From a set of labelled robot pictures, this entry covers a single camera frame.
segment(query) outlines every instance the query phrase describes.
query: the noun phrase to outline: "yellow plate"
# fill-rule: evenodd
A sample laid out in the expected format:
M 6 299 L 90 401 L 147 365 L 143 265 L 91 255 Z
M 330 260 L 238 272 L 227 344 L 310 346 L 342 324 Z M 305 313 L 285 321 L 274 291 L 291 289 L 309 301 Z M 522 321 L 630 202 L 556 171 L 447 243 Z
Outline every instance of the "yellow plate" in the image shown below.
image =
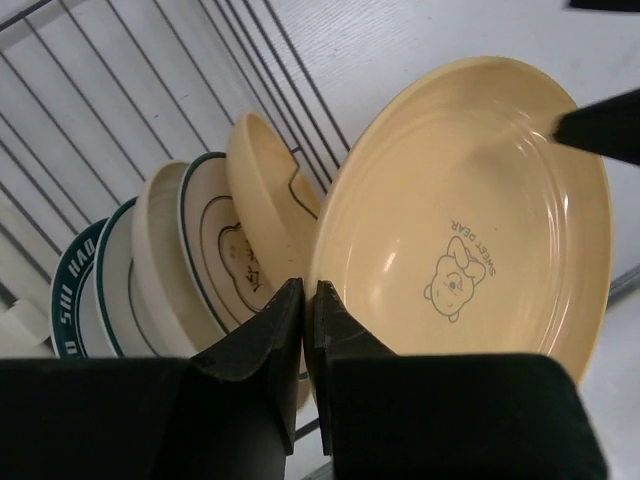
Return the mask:
M 399 354 L 542 352 L 578 381 L 606 306 L 612 223 L 602 159 L 547 141 L 574 108 L 507 58 L 418 80 L 341 169 L 307 298 L 330 280 Z
M 320 201 L 287 146 L 255 113 L 236 123 L 227 178 L 245 234 L 271 287 L 304 277 Z

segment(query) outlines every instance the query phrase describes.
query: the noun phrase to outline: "wire dish rack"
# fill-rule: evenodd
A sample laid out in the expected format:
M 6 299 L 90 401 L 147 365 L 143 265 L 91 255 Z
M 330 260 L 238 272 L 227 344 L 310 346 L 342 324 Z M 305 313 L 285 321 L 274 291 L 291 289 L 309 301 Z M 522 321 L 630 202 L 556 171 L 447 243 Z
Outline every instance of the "wire dish rack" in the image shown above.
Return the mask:
M 27 298 L 48 312 L 74 236 L 167 160 L 224 151 L 246 111 L 274 125 L 321 195 L 351 147 L 271 0 L 13 0 L 0 19 L 5 308 Z M 639 285 L 636 266 L 610 304 Z M 297 438 L 318 426 L 313 408 L 303 417 Z

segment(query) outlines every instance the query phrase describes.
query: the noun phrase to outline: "bear drawing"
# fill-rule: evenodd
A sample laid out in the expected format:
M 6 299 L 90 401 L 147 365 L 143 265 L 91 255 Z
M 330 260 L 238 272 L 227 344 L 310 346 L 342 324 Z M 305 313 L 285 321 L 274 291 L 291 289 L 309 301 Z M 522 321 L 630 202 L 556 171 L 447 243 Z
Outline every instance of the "bear drawing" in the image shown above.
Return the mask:
M 431 300 L 435 309 L 450 322 L 456 322 L 460 309 L 471 300 L 476 285 L 485 274 L 484 265 L 471 255 L 462 239 L 453 237 L 447 254 L 438 260 L 436 274 L 424 289 L 424 297 Z

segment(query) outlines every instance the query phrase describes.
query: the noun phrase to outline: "green rim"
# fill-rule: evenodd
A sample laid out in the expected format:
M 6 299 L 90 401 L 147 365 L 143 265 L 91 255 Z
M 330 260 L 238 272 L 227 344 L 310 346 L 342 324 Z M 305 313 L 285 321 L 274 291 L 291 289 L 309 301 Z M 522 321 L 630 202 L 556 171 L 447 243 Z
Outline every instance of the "green rim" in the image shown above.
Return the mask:
M 187 170 L 184 172 L 184 175 L 182 176 L 182 181 L 180 182 L 180 192 L 179 192 L 179 195 L 178 195 L 178 204 L 179 204 L 179 206 L 178 206 L 178 222 L 180 223 L 180 239 L 182 241 L 182 246 L 184 247 L 184 251 L 187 254 L 187 260 L 189 262 L 189 270 L 191 271 L 191 276 L 196 281 L 196 285 L 198 286 L 198 290 L 200 291 L 200 296 L 206 302 L 207 307 L 209 307 L 209 311 L 211 311 L 211 313 L 213 314 L 213 317 L 216 319 L 216 322 L 218 323 L 218 325 L 220 326 L 222 331 L 225 333 L 225 335 L 229 334 L 229 329 L 224 324 L 224 322 L 222 321 L 222 319 L 218 315 L 218 312 L 216 311 L 216 309 L 211 304 L 211 301 L 209 300 L 207 292 L 204 289 L 204 285 L 200 281 L 200 276 L 198 275 L 198 272 L 196 271 L 196 265 L 195 265 L 195 262 L 193 261 L 193 257 L 191 256 L 191 249 L 189 248 L 189 243 L 188 243 L 188 239 L 187 239 L 187 226 L 186 226 L 185 221 L 184 221 L 184 216 L 185 216 L 184 215 L 184 213 L 185 213 L 184 212 L 184 210 L 185 210 L 184 199 L 185 199 L 185 195 L 187 193 L 187 186 L 189 185 L 189 180 L 191 179 L 191 177 L 193 176 L 193 174 L 195 173 L 195 171 L 198 169 L 198 167 L 200 165 L 202 165 L 207 160 L 220 159 L 220 160 L 224 161 L 224 160 L 226 160 L 226 158 L 227 158 L 227 155 L 226 155 L 226 153 L 223 153 L 223 152 L 205 153 L 204 155 L 201 155 L 198 158 L 196 158 L 191 163 L 191 165 L 189 165 Z
M 107 335 L 109 336 L 109 340 L 113 345 L 113 349 L 116 351 L 118 357 L 124 357 L 124 352 L 120 347 L 120 343 L 118 343 L 118 339 L 116 338 L 116 334 L 113 331 L 113 327 L 111 326 L 111 320 L 109 318 L 109 314 L 107 312 L 107 303 L 104 298 L 104 282 L 102 280 L 102 272 L 104 267 L 104 252 L 105 247 L 107 246 L 107 242 L 109 241 L 109 237 L 111 236 L 111 232 L 113 228 L 118 223 L 118 220 L 124 212 L 132 208 L 136 204 L 136 197 L 127 200 L 122 205 L 118 207 L 118 209 L 114 212 L 114 214 L 107 220 L 104 228 L 102 229 L 102 234 L 98 239 L 98 246 L 96 247 L 96 296 L 98 297 L 98 308 L 100 309 L 100 318 L 102 319 L 102 324 L 107 331 Z
M 106 221 L 100 220 L 80 232 L 56 268 L 51 283 L 51 337 L 60 358 L 86 358 L 76 312 Z

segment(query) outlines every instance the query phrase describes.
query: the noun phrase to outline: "plate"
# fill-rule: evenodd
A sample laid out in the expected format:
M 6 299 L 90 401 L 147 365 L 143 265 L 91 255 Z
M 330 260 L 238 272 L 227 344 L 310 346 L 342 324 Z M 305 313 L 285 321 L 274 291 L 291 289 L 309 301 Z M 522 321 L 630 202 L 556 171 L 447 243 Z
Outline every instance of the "plate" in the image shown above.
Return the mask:
M 331 188 L 308 298 L 333 282 L 399 354 L 541 352 L 579 380 L 607 302 L 612 221 L 602 159 L 547 141 L 572 109 L 549 77 L 500 57 L 408 87 Z
M 62 254 L 51 282 L 51 341 L 60 358 L 116 356 L 100 326 L 93 291 L 93 260 L 105 222 L 80 232 Z
M 180 240 L 189 272 L 220 327 L 230 332 L 274 294 L 238 219 L 226 156 L 207 153 L 187 168 L 178 196 Z
M 107 220 L 95 254 L 98 314 L 119 357 L 159 355 L 141 327 L 151 320 L 134 281 L 131 223 L 135 204 L 135 198 L 123 203 Z
M 224 331 L 202 302 L 180 246 L 178 192 L 186 162 L 171 162 L 148 179 L 133 214 L 135 281 L 149 312 L 140 318 L 151 345 L 163 356 L 190 357 Z
M 304 277 L 320 201 L 296 160 L 255 113 L 235 124 L 227 156 L 231 195 L 269 284 Z

